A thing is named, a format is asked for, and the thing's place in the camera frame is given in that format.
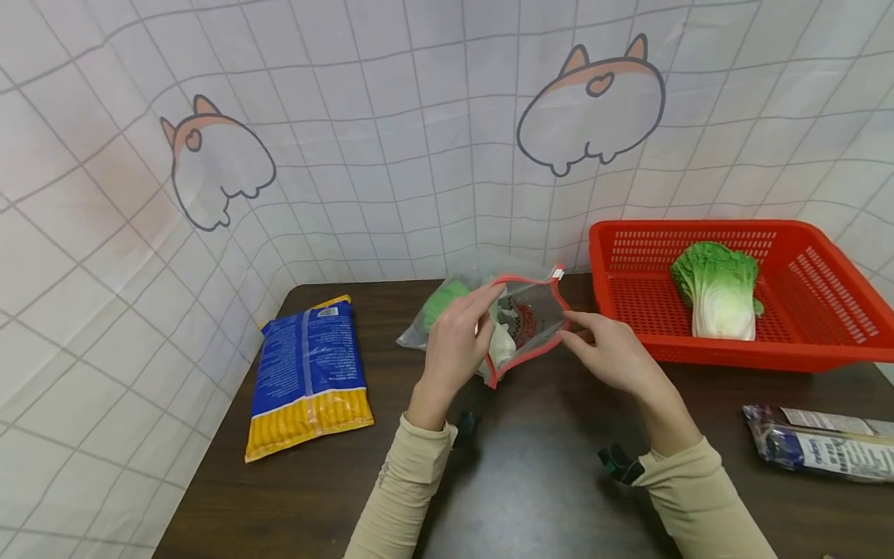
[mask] wooden table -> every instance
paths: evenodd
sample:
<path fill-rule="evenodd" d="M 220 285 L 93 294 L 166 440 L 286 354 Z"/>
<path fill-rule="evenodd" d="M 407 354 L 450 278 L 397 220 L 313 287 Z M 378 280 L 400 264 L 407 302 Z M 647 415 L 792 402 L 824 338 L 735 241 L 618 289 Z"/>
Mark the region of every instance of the wooden table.
<path fill-rule="evenodd" d="M 424 354 L 394 340 L 439 282 L 303 285 L 281 316 L 344 292 L 376 424 L 246 465 L 257 362 L 223 420 L 156 557 L 342 557 L 391 444 Z M 589 275 L 561 291 L 594 309 Z M 783 558 L 894 556 L 894 486 L 793 474 L 763 464 L 739 407 L 767 402 L 894 419 L 894 387 L 872 365 L 825 375 L 669 365 L 699 427 L 771 545 Z M 608 479 L 597 451 L 647 449 L 630 402 L 564 348 L 513 369 L 496 391 L 476 377 L 454 403 L 483 416 L 475 445 L 454 452 L 429 510 L 418 557 L 679 556 L 639 489 Z"/>

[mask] green vegetable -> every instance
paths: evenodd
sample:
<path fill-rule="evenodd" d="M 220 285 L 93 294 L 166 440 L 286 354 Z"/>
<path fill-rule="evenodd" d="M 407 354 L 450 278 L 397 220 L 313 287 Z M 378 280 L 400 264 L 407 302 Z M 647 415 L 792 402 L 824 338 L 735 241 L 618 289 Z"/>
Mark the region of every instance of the green vegetable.
<path fill-rule="evenodd" d="M 763 314 L 754 298 L 757 260 L 717 242 L 697 242 L 679 255 L 670 275 L 692 308 L 693 336 L 755 339 L 755 315 Z"/>
<path fill-rule="evenodd" d="M 468 294 L 468 287 L 459 280 L 453 280 L 432 293 L 431 297 L 426 300 L 426 304 L 422 306 L 422 326 L 426 332 L 432 328 L 435 320 L 447 310 L 454 299 Z"/>

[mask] cartoon cat drawing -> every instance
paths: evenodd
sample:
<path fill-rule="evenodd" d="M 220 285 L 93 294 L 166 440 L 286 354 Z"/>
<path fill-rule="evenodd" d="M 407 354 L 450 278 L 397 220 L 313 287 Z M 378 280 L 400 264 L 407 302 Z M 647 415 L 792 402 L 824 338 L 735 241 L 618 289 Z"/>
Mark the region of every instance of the cartoon cat drawing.
<path fill-rule="evenodd" d="M 562 177 L 585 157 L 606 165 L 639 145 L 664 112 L 664 81 L 647 52 L 642 33 L 618 58 L 591 63 L 583 45 L 572 48 L 519 119 L 522 153 Z"/>
<path fill-rule="evenodd" d="M 230 225 L 230 199 L 257 198 L 276 178 L 276 164 L 255 133 L 221 114 L 204 95 L 193 114 L 173 126 L 162 117 L 173 151 L 171 177 L 186 217 L 202 231 Z"/>

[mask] sleeve cuff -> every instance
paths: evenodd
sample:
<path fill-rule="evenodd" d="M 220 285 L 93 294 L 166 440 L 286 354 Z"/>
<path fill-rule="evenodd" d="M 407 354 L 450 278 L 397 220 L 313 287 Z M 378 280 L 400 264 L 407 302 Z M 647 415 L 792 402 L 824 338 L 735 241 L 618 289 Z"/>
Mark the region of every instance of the sleeve cuff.
<path fill-rule="evenodd" d="M 457 429 L 449 423 L 440 431 L 428 431 L 410 425 L 401 415 L 385 467 L 395 478 L 410 483 L 434 483 L 443 473 L 456 435 Z"/>
<path fill-rule="evenodd" d="M 721 456 L 702 437 L 697 445 L 665 457 L 652 450 L 639 457 L 645 472 L 633 485 L 649 487 L 671 478 L 701 478 L 721 467 Z"/>

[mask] white cabbage stem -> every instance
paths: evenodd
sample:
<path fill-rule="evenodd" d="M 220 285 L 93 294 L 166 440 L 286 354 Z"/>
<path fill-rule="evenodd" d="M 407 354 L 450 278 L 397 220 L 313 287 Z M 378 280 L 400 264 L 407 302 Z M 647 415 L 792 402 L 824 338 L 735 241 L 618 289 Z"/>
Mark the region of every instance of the white cabbage stem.
<path fill-rule="evenodd" d="M 697 293 L 692 308 L 693 336 L 749 342 L 755 339 L 755 307 L 750 290 L 712 284 Z"/>

